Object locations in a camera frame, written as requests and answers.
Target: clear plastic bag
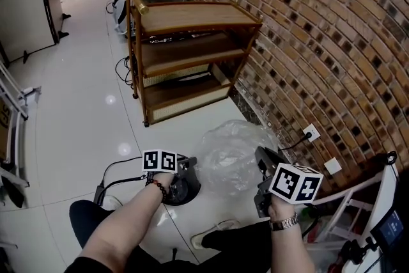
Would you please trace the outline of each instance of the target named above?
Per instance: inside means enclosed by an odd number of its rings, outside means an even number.
[[[202,186],[218,196],[237,196],[262,181],[254,152],[258,146],[278,149],[270,130],[231,120],[204,134],[194,155]]]

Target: electrical outlet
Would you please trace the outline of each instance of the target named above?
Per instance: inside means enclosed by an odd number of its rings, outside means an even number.
[[[339,165],[338,160],[335,157],[333,159],[330,159],[324,165],[331,175],[334,175],[338,171],[342,170],[341,165]]]
[[[304,132],[304,134],[307,134],[307,132],[310,132],[312,134],[312,136],[308,139],[310,143],[320,137],[320,133],[315,128],[314,124],[308,125],[302,132]]]

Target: person's arm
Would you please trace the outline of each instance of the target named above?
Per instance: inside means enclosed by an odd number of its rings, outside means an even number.
[[[166,191],[172,179],[173,174],[170,173],[155,175],[155,180]],[[79,256],[99,261],[114,273],[123,272],[130,253],[144,238],[162,196],[157,185],[152,183],[139,191],[129,203],[113,212],[96,228]]]
[[[283,221],[295,214],[294,206],[272,196],[268,208],[270,219]],[[271,232],[272,240],[272,273],[315,273],[315,266],[301,237],[300,225],[296,224],[281,231]]]

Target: wooden cart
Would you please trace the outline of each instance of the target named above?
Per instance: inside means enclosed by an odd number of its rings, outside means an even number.
[[[227,98],[260,27],[232,3],[127,0],[132,86],[145,127]]]

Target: display screen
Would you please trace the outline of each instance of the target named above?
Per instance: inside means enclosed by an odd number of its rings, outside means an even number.
[[[382,233],[388,245],[393,244],[396,238],[402,233],[403,224],[395,210],[380,226],[379,231]]]

